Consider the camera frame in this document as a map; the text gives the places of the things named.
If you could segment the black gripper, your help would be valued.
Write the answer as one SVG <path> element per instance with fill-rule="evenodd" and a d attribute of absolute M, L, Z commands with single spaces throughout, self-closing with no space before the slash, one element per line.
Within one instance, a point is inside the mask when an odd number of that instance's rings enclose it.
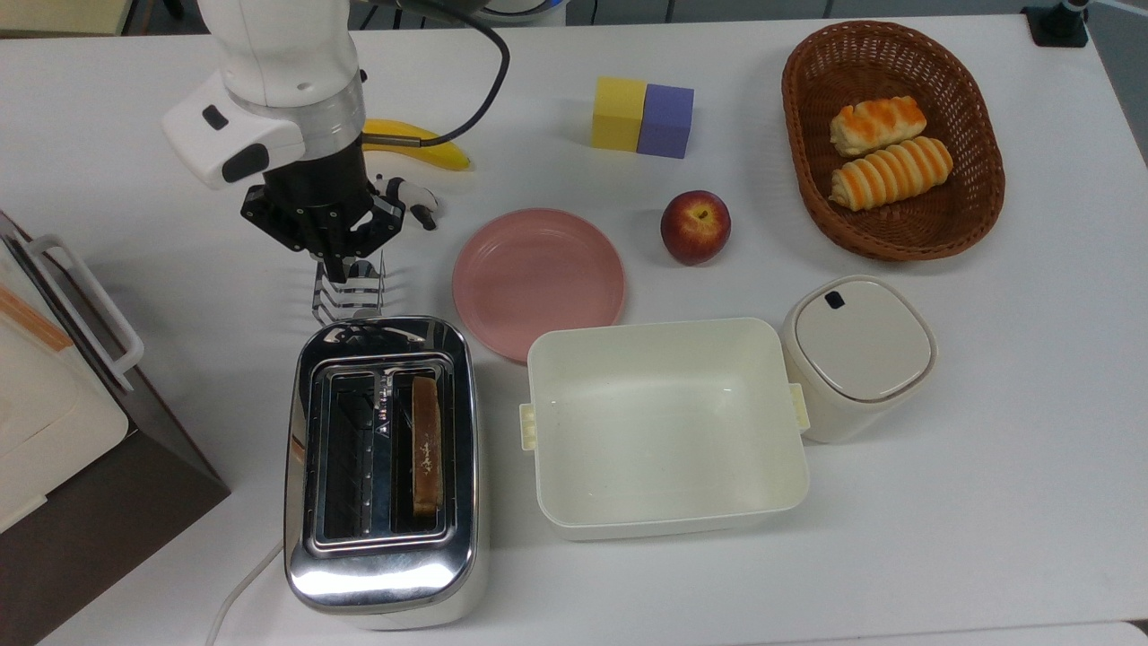
<path fill-rule="evenodd" d="M 264 173 L 264 185 L 248 188 L 240 212 L 245 220 L 292 252 L 310 252 L 333 282 L 347 282 L 349 266 L 366 260 L 403 229 L 406 205 L 373 196 L 360 148 L 302 159 Z M 329 229 L 315 209 L 340 215 L 335 252 Z M 359 221 L 350 221 L 352 215 Z"/>

